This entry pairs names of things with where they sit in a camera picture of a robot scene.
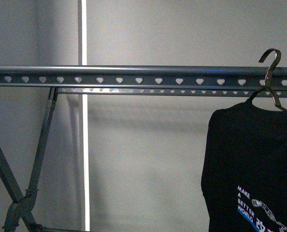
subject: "clothes drying rack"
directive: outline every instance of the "clothes drying rack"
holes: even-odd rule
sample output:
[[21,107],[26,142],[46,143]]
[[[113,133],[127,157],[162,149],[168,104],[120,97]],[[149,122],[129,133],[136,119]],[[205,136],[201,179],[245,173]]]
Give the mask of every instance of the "clothes drying rack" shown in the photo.
[[[22,218],[29,232],[78,232],[46,228],[37,224],[32,214],[58,94],[250,97],[264,85],[266,70],[264,67],[212,66],[0,66],[0,86],[50,88],[25,196],[0,148],[0,177],[13,201],[4,231],[14,232]],[[287,98],[287,68],[274,70],[271,87],[278,97]],[[258,96],[272,95],[262,91]]]

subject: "t-shirt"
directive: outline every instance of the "t-shirt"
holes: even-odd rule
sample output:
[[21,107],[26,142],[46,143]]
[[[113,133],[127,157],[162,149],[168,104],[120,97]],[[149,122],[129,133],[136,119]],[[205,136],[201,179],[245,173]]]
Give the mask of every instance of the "t-shirt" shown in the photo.
[[215,111],[201,189],[210,232],[287,232],[287,111]]

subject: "metal rail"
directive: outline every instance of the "metal rail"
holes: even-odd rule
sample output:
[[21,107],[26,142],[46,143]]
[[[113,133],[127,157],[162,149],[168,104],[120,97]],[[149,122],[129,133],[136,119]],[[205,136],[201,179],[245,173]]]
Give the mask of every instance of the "metal rail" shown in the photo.
[[[0,86],[57,87],[59,94],[248,97],[263,85],[266,71],[215,66],[0,66]],[[287,68],[275,68],[271,86],[279,97],[287,98]]]

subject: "wall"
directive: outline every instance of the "wall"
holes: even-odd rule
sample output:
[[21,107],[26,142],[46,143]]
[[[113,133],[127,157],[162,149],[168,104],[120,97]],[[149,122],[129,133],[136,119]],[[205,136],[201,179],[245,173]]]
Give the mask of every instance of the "wall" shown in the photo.
[[[287,1],[88,1],[88,65],[287,66]],[[91,230],[207,231],[208,121],[245,98],[89,96]],[[281,100],[287,107],[287,99]],[[272,99],[255,105],[276,110]]]

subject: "diagonal metal strut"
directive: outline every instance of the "diagonal metal strut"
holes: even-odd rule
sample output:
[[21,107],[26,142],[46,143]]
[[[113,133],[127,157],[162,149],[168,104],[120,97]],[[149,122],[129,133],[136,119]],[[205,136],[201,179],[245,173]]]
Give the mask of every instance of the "diagonal metal strut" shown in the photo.
[[48,139],[49,129],[56,101],[57,88],[51,88],[47,101],[45,116],[43,119],[43,126],[39,138],[35,162],[30,178],[30,184],[29,188],[26,190],[27,193],[25,197],[23,196],[23,193],[21,192],[20,187],[14,177],[14,174],[0,147],[0,177],[10,197],[13,200],[13,203],[8,209],[5,225],[3,227],[3,229],[5,229],[5,232],[14,232],[16,230],[16,227],[19,226],[18,223],[20,218],[23,219],[29,232],[34,232],[35,228],[37,227],[36,221],[31,211],[35,205],[38,191],[37,185],[39,182],[45,146]]

